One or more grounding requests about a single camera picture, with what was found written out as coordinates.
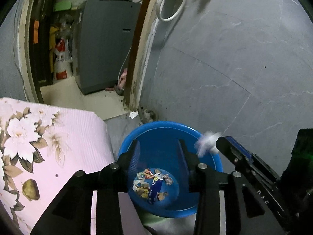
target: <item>plastic bag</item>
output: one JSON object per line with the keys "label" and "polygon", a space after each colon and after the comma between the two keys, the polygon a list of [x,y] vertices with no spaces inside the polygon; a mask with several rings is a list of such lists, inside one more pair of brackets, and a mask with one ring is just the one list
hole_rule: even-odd
{"label": "plastic bag", "polygon": [[68,40],[61,38],[55,45],[54,53],[57,58],[54,62],[54,80],[63,80],[72,76],[71,61],[68,52]]}

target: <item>tile floor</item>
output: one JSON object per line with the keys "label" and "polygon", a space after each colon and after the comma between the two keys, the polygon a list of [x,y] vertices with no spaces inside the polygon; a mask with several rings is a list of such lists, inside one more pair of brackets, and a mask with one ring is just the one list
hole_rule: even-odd
{"label": "tile floor", "polygon": [[74,77],[41,87],[40,90],[45,104],[93,111],[103,120],[129,112],[123,106],[123,96],[118,96],[114,91],[100,91],[84,96]]}

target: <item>pink object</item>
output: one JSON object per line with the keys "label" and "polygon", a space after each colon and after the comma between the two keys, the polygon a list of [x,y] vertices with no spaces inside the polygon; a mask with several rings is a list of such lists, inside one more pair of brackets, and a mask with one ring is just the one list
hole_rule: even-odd
{"label": "pink object", "polygon": [[124,90],[125,82],[126,82],[127,68],[124,69],[120,79],[118,80],[117,87],[119,90]]}
{"label": "pink object", "polygon": [[[77,170],[91,173],[114,162],[107,126],[93,112],[3,98],[0,132],[0,200],[23,234]],[[144,235],[128,194],[119,201],[124,234]],[[92,235],[95,206],[93,197]]]}

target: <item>marble-patterned wall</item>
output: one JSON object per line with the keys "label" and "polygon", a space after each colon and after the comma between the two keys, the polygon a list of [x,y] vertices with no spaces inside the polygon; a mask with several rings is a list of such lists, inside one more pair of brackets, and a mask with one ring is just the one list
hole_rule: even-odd
{"label": "marble-patterned wall", "polygon": [[188,0],[158,26],[141,106],[232,135],[281,174],[298,130],[313,127],[312,50],[298,0]]}

